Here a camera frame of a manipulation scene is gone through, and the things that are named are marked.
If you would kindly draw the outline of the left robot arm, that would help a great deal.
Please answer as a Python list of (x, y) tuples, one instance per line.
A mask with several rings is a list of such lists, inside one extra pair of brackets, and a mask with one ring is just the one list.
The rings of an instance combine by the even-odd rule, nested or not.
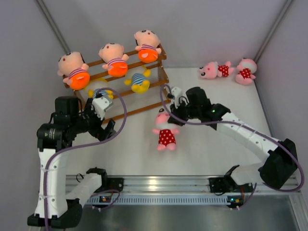
[(79, 104), (76, 96), (56, 98), (51, 121), (37, 130), (40, 189), (35, 212), (27, 219), (28, 226), (74, 228), (80, 222), (87, 200), (109, 186), (106, 170), (93, 167), (70, 193), (65, 191), (68, 155), (75, 137), (88, 133), (104, 141), (116, 133), (114, 120), (102, 127), (105, 112), (113, 104), (108, 96), (88, 99), (83, 112)]

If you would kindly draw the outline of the yellow striped plush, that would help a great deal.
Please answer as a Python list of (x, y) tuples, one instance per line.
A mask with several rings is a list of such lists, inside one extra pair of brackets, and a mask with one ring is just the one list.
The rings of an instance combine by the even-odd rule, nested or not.
[(147, 69), (144, 65), (138, 66), (127, 71), (124, 83), (125, 85), (130, 86), (134, 93), (143, 94), (149, 89), (150, 75), (150, 69)]
[(83, 90), (87, 93), (89, 98), (97, 98), (97, 95), (101, 95), (113, 99), (113, 92), (111, 90), (102, 90), (102, 88), (108, 87), (108, 82), (104, 78), (98, 78), (90, 80)]

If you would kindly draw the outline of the boy doll orange pants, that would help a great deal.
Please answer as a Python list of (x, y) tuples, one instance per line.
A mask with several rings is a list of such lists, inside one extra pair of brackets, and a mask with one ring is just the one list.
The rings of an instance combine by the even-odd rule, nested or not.
[(124, 46), (118, 43), (107, 43), (99, 51), (99, 56), (105, 62), (102, 68), (112, 77), (123, 77), (128, 71), (129, 56), (124, 53)]
[(162, 50), (159, 48), (160, 39), (151, 30), (140, 30), (134, 34), (136, 41), (135, 50), (138, 52), (138, 58), (143, 63), (152, 63), (158, 59)]

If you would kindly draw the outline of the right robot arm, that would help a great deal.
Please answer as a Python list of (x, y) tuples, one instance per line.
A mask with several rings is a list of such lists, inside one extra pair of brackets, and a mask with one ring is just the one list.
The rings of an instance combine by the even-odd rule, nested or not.
[(259, 163), (246, 166), (235, 165), (227, 173), (225, 187), (236, 191), (244, 184), (264, 183), (282, 191), (283, 185), (298, 169), (296, 146), (290, 139), (283, 141), (269, 137), (244, 123), (224, 105), (212, 104), (205, 91), (194, 87), (182, 92), (178, 87), (168, 87), (171, 100), (170, 123), (183, 126), (198, 119), (200, 124), (210, 126), (243, 147), (259, 159)]

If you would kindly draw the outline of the pink pig plush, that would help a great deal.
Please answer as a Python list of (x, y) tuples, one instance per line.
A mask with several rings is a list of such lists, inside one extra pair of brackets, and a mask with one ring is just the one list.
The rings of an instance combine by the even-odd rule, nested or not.
[(202, 79), (215, 79), (216, 77), (228, 77), (234, 72), (235, 68), (231, 67), (231, 62), (227, 61), (223, 65), (218, 62), (209, 62), (199, 68), (199, 76)]
[(243, 58), (236, 69), (238, 73), (235, 76), (235, 81), (241, 85), (250, 85), (256, 78), (254, 73), (257, 71), (257, 64), (252, 59)]
[(152, 132), (158, 135), (157, 150), (170, 150), (176, 149), (176, 138), (175, 135), (179, 134), (178, 125), (168, 123), (170, 119), (169, 113), (164, 108), (159, 109), (159, 112), (155, 118), (155, 128)]

